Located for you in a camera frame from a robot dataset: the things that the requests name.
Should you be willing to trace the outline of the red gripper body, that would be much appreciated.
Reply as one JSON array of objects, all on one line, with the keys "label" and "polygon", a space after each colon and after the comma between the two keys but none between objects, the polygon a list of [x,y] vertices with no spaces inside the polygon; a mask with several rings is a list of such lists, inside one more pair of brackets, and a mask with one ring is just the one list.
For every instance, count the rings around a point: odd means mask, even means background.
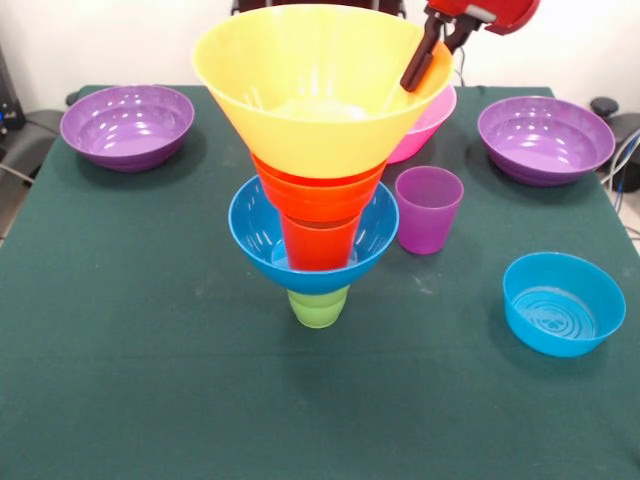
[{"label": "red gripper body", "polygon": [[492,33],[507,35],[528,23],[539,7],[539,0],[441,0],[425,7],[426,30],[438,31],[452,24],[454,31],[474,31],[483,25]]}]

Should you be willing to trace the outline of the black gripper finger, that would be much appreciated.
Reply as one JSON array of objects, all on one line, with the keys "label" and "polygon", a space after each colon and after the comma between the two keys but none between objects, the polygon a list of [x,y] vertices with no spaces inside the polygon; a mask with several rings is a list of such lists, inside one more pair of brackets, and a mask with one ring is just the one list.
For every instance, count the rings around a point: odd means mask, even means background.
[{"label": "black gripper finger", "polygon": [[434,49],[442,41],[447,20],[441,12],[428,12],[423,36],[400,80],[405,91],[414,92],[422,82],[433,61]]},{"label": "black gripper finger", "polygon": [[475,17],[457,17],[454,30],[444,37],[444,44],[451,53],[462,47],[473,31],[477,31],[483,22]]}]

